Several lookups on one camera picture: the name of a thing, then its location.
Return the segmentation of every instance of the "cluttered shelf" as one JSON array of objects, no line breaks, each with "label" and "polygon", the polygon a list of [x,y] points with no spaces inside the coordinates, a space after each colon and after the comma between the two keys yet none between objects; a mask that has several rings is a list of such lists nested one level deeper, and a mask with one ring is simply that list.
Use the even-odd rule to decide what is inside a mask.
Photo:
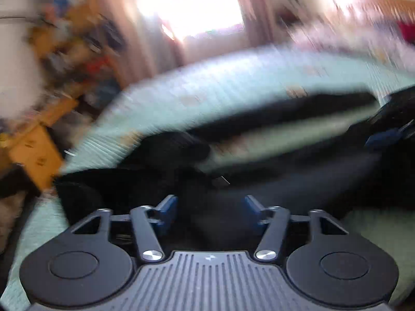
[{"label": "cluttered shelf", "polygon": [[20,163],[48,189],[65,151],[126,86],[118,71],[122,37],[98,0],[53,0],[30,29],[44,94],[17,118],[0,122],[0,169]]}]

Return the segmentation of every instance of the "bed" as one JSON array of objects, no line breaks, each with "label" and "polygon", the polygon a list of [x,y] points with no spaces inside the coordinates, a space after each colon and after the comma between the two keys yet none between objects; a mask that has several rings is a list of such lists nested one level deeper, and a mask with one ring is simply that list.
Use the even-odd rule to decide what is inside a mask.
[{"label": "bed", "polygon": [[[390,30],[385,31],[387,35],[378,30],[380,25],[391,25],[397,20],[415,20],[415,0],[358,0],[339,9],[323,24],[294,30],[293,42],[284,47],[269,45],[234,53],[131,85],[71,151],[74,156],[68,159],[62,172],[112,167],[143,136],[165,129],[185,129],[264,104],[270,99],[288,98],[293,90],[333,93],[362,88],[370,90],[377,98],[373,106],[324,121],[308,122],[301,134],[292,139],[281,139],[281,136],[291,136],[283,135],[281,128],[255,132],[227,144],[225,148],[216,146],[215,153],[200,168],[212,169],[262,158],[340,134],[350,124],[375,113],[387,101],[389,93],[415,84],[415,69],[410,64],[415,47],[394,36]],[[335,40],[340,40],[342,45],[318,42],[313,31],[317,29],[319,32],[321,27],[334,34]],[[371,35],[363,36],[364,40],[357,43],[349,40],[353,37],[351,34],[356,36],[365,31],[373,34],[374,29],[381,33],[382,39],[376,47],[370,42],[362,48],[362,43],[367,44],[366,39]],[[399,45],[405,55],[396,54],[393,45],[385,45],[387,49],[382,50],[386,36],[393,45]],[[298,127],[283,127],[283,130],[285,133],[295,132]],[[410,246],[412,231],[415,230],[413,221],[413,213],[398,211],[356,211],[345,219],[347,224],[391,253],[398,262],[401,275],[393,303],[402,301],[415,284],[415,261],[411,260],[415,258],[415,245]],[[370,223],[375,223],[378,228],[370,228]],[[19,265],[27,254],[65,228],[59,201],[42,200],[23,231],[9,285],[1,299],[6,307],[20,311],[28,306],[18,279]],[[405,254],[398,251],[402,245],[407,247]]]}]

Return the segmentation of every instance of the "window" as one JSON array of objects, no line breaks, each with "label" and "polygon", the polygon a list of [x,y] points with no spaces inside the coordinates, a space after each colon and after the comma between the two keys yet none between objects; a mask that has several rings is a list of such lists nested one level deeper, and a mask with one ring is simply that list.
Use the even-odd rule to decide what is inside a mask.
[{"label": "window", "polygon": [[242,24],[238,0],[140,0],[145,15],[156,12],[180,40]]}]

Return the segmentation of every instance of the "metal pivot bolt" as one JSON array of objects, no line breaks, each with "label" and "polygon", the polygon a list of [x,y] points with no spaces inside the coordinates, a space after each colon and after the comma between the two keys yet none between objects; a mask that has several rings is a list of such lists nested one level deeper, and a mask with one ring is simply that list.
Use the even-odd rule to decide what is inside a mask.
[{"label": "metal pivot bolt", "polygon": [[143,258],[146,261],[159,261],[163,258],[163,254],[158,250],[146,250],[143,252]]},{"label": "metal pivot bolt", "polygon": [[272,250],[260,250],[256,252],[255,257],[261,261],[272,261],[276,259],[277,254]]}]

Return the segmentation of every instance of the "red object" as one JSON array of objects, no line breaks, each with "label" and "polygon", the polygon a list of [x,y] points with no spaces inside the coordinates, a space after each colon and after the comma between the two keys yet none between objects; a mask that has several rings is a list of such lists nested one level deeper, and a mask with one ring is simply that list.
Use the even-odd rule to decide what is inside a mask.
[{"label": "red object", "polygon": [[95,74],[101,70],[104,65],[109,65],[109,57],[105,55],[102,58],[98,58],[90,63],[86,64],[86,71],[90,74]]},{"label": "red object", "polygon": [[415,42],[415,24],[405,24],[403,22],[397,22],[402,37],[406,42]]}]

